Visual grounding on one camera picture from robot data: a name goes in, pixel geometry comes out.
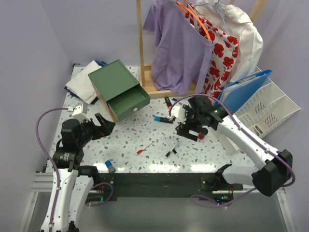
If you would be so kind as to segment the three-drawer desk organizer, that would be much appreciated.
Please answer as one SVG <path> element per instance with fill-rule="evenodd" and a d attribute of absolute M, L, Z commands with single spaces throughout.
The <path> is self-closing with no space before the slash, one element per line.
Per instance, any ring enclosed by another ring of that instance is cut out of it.
<path fill-rule="evenodd" d="M 119 59 L 88 77 L 114 122 L 126 119 L 150 103 L 150 95 Z"/>

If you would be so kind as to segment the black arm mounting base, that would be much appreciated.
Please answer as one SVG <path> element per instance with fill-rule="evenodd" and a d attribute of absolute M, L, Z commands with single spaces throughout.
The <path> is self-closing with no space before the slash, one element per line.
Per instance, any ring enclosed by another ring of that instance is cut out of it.
<path fill-rule="evenodd" d="M 189 198 L 206 196 L 217 203 L 234 199 L 235 190 L 243 190 L 241 184 L 219 184 L 214 173 L 100 173 L 95 183 L 113 186 L 111 201 L 125 197 L 141 198 Z"/>

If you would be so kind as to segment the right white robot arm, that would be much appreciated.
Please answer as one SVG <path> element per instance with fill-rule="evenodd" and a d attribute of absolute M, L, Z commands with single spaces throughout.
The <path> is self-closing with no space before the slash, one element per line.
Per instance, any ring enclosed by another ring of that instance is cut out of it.
<path fill-rule="evenodd" d="M 253 167 L 227 164 L 220 168 L 215 178 L 217 188 L 225 190 L 232 184 L 243 184 L 271 196 L 296 181 L 293 156 L 288 150 L 280 151 L 263 141 L 220 101 L 212 105 L 210 96 L 205 94 L 192 94 L 186 99 L 188 105 L 174 103 L 169 109 L 169 116 L 180 122 L 177 135 L 197 141 L 198 136 L 192 131 L 206 135 L 207 129 L 212 128 L 235 143 L 254 163 Z"/>

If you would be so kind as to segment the blue document folder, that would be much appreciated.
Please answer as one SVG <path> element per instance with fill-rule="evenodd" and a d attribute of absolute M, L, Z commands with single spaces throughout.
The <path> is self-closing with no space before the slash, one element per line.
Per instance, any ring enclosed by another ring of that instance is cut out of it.
<path fill-rule="evenodd" d="M 263 85 L 272 70 L 264 70 L 226 86 L 218 100 L 235 113 Z"/>

